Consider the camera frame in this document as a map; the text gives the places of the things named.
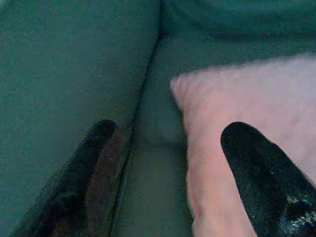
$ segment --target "pink pillow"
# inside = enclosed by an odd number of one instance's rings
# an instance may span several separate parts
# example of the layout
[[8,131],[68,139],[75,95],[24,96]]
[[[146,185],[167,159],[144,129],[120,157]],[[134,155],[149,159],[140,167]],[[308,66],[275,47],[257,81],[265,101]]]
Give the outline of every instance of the pink pillow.
[[196,237],[256,236],[220,139],[245,122],[316,182],[316,57],[210,67],[171,81],[188,136],[187,188]]

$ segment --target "green fabric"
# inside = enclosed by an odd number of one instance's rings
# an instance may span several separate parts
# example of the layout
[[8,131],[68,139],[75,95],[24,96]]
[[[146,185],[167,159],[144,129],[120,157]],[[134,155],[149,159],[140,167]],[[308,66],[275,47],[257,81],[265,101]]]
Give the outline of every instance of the green fabric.
[[96,121],[115,121],[127,145],[159,9],[143,0],[12,0],[0,12],[0,236]]
[[192,235],[186,198],[186,136],[169,89],[172,78],[210,65],[308,50],[315,52],[313,38],[225,41],[205,33],[164,37],[145,81],[112,237]]
[[162,0],[163,32],[311,34],[314,0]]

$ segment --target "pillow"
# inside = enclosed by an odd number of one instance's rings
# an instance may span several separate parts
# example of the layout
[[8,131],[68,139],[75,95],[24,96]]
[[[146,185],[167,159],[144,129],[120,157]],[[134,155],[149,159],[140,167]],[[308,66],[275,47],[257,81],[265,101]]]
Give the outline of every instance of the pillow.
[[301,54],[210,67],[171,81],[188,136],[187,189],[196,237],[256,236],[221,147],[241,121],[316,181],[316,57]]

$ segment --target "fuzzy pillow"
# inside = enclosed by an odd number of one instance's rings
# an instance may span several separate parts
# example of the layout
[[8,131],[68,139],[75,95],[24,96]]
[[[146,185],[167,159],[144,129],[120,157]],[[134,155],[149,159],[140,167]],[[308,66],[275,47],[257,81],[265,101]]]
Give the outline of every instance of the fuzzy pillow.
[[256,236],[220,143],[232,122],[258,129],[316,181],[316,57],[211,67],[174,78],[171,88],[188,136],[196,237]]

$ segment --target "green couch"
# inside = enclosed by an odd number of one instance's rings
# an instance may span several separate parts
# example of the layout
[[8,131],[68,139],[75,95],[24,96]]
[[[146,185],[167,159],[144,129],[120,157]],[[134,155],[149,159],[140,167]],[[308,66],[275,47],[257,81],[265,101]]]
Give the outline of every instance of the green couch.
[[122,131],[111,237],[189,237],[180,73],[315,52],[316,3],[0,0],[0,236],[97,121]]

